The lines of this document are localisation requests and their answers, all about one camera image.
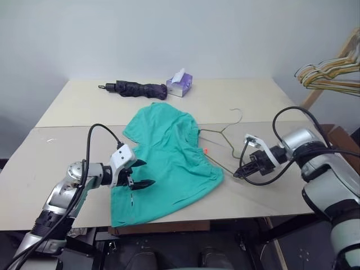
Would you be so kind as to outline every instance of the green shirt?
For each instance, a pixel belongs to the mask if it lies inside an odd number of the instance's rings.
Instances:
[[[199,128],[194,118],[167,103],[140,109],[123,134],[139,145],[134,181],[156,182],[143,190],[111,190],[113,227],[146,223],[175,212],[204,197],[223,179],[221,168],[209,163],[198,148]]]

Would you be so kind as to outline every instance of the purple tissue box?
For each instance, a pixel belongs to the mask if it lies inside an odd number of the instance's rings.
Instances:
[[[166,81],[166,86],[168,87],[168,94],[171,95],[183,97],[192,86],[192,75],[187,73],[184,73],[181,81],[178,83],[171,83],[171,80],[172,78]]]

